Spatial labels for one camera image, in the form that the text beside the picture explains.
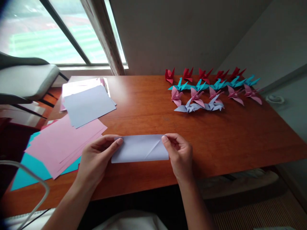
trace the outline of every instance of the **chair leg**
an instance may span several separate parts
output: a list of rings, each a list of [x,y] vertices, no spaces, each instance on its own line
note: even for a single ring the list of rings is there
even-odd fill
[[[51,94],[49,92],[47,92],[47,94],[58,100],[58,98],[56,98],[53,94]]]
[[[69,79],[68,79],[67,77],[65,77],[65,75],[62,74],[61,72],[59,72],[59,75],[60,75],[62,78],[64,78],[66,81],[69,81]]]
[[[39,117],[41,117],[41,118],[47,119],[46,117],[40,115],[39,113],[34,112],[33,110],[27,109],[27,108],[25,108],[25,107],[22,107],[21,105],[14,104],[14,105],[11,105],[11,106],[14,106],[15,108],[21,109],[21,110],[23,110],[23,111],[25,111],[25,112],[28,112],[28,113],[37,115],[37,116],[39,116]]]
[[[44,99],[40,99],[39,101],[42,102],[42,103],[44,103],[44,104],[47,105],[47,106],[50,106],[50,107],[54,108],[54,104],[52,104],[52,103],[50,103],[50,102],[48,102],[48,101],[46,101],[46,100],[44,100]]]

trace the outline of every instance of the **hand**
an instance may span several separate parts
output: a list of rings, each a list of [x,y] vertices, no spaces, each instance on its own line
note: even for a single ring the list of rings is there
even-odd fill
[[[75,183],[82,187],[96,188],[105,175],[111,156],[123,143],[122,138],[114,141],[115,137],[119,135],[104,135],[83,149]]]
[[[193,179],[192,146],[179,134],[165,134],[162,142],[169,153],[170,162],[177,181],[187,182]]]

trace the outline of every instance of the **white fabric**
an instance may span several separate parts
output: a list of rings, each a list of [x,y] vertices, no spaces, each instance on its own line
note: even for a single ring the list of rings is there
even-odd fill
[[[19,65],[0,70],[0,93],[42,97],[57,76],[56,65]]]
[[[150,212],[130,210],[116,214],[93,230],[167,230],[159,217]]]

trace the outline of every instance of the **chair backrest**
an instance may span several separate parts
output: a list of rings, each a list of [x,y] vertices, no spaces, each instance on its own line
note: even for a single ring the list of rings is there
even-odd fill
[[[13,57],[0,52],[0,70],[16,65],[46,65],[49,62],[37,57]]]

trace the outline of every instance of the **table surface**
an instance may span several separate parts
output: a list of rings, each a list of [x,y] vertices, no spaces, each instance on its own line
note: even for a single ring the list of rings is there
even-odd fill
[[[80,81],[97,76],[75,76]],[[104,134],[142,135],[179,133],[193,146],[193,170],[205,178],[307,158],[307,145],[265,101],[259,105],[245,98],[244,105],[222,94],[222,111],[175,112],[171,85],[164,76],[103,76],[107,78],[117,109],[100,119]],[[174,77],[178,84],[179,77]],[[193,84],[198,76],[193,76]],[[191,97],[184,92],[183,104]],[[209,92],[201,99],[208,103]],[[59,119],[60,100],[49,120]],[[77,172],[47,180],[50,194],[40,210],[56,207],[73,183]],[[170,161],[110,164],[92,200],[176,184]],[[30,212],[43,197],[44,188],[34,184],[6,193],[2,207],[6,216]]]

